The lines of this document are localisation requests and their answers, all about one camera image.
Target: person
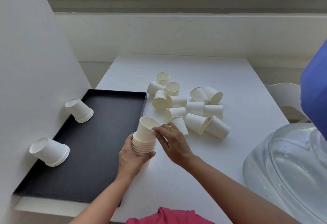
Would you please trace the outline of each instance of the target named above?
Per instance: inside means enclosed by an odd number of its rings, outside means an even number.
[[[154,134],[167,156],[190,173],[234,224],[299,224],[280,208],[253,193],[204,162],[191,151],[184,135],[173,123],[154,127]],[[119,153],[116,180],[70,224],[108,224],[120,200],[143,164],[156,153],[137,156],[131,147],[133,134]]]

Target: white chair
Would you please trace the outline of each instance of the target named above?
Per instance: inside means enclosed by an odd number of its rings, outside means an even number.
[[[299,122],[307,122],[309,120],[301,108],[300,85],[291,83],[280,83],[265,86],[280,108],[284,106],[290,106],[305,116]]]

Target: white table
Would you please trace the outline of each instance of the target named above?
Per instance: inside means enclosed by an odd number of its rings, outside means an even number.
[[[193,131],[187,141],[192,151],[232,179],[243,183],[242,165],[246,156],[269,133],[288,124],[265,86],[246,59],[193,56],[120,54],[104,75],[97,89],[147,90],[156,73],[165,71],[170,81],[182,86],[180,96],[189,97],[198,86],[211,86],[223,92],[223,121],[231,132],[223,141],[204,132]],[[164,111],[152,107],[148,98],[144,116],[165,122]],[[231,223],[200,184],[169,160],[159,143],[149,167],[139,174],[124,195],[112,221],[125,222],[157,212],[160,206],[195,210],[215,223]],[[16,210],[76,216],[88,204],[23,197]]]

